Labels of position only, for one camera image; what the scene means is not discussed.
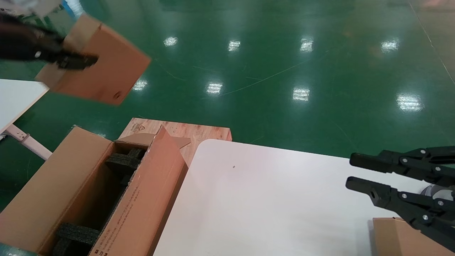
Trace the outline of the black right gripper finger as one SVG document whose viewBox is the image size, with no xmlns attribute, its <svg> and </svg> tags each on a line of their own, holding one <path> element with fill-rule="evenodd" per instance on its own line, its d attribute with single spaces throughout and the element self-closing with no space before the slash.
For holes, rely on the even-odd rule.
<svg viewBox="0 0 455 256">
<path fill-rule="evenodd" d="M 380 173 L 396 173 L 434 185 L 455 184 L 455 147 L 418 148 L 400 153 L 381 151 L 377 156 L 353 153 L 349 163 Z"/>
<path fill-rule="evenodd" d="M 347 178 L 346 188 L 368 195 L 374 206 L 395 212 L 421 234 L 449 251 L 455 250 L 454 201 L 400 192 L 353 176 Z"/>
</svg>

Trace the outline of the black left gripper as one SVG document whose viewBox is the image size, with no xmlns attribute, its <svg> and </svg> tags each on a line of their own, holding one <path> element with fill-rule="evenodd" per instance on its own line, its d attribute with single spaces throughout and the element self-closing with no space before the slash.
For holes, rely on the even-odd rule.
<svg viewBox="0 0 455 256">
<path fill-rule="evenodd" d="M 62 50 L 63 41 L 56 31 L 1 15 L 1 59 L 43 60 L 64 70 L 84 70 L 97 63 L 97 55 Z"/>
</svg>

